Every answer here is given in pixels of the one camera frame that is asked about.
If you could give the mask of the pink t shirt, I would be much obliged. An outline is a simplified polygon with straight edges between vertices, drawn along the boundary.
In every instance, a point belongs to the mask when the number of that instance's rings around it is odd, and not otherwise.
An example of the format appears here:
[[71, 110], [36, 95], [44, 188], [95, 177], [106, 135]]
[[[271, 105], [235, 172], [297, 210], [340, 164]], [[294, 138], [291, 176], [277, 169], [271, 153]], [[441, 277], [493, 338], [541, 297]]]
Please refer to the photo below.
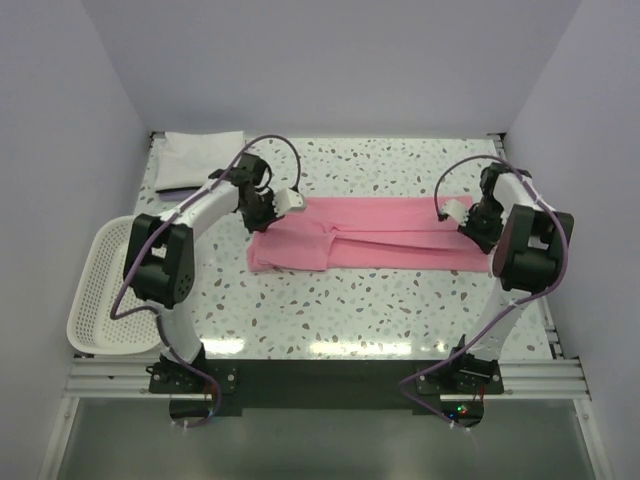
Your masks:
[[489, 256], [440, 222], [431, 197], [316, 197], [256, 233], [249, 270], [457, 270], [487, 273]]

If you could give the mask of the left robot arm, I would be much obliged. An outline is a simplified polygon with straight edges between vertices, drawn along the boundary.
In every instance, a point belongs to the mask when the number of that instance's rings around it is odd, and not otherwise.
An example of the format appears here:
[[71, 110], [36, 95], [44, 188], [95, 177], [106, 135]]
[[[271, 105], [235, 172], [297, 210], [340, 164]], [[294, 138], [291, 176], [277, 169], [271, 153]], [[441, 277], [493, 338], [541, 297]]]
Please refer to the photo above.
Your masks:
[[271, 167], [260, 157], [243, 154], [237, 165], [217, 170], [204, 185], [160, 215], [134, 218], [123, 272], [123, 287], [144, 302], [168, 360], [192, 365], [203, 350], [193, 321], [181, 304], [196, 283], [198, 238], [224, 216], [238, 213], [248, 232], [264, 232], [279, 221]]

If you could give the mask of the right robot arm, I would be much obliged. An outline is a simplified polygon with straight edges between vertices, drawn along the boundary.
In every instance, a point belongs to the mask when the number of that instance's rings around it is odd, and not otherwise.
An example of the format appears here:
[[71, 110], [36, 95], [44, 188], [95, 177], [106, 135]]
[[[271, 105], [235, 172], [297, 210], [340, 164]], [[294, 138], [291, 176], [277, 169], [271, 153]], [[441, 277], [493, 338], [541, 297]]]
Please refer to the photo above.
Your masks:
[[493, 366], [527, 305], [564, 278], [575, 219], [547, 204], [527, 171], [504, 162], [484, 168], [480, 189], [481, 199], [472, 206], [449, 200], [439, 214], [491, 257], [495, 279], [471, 338], [460, 340], [450, 361]]

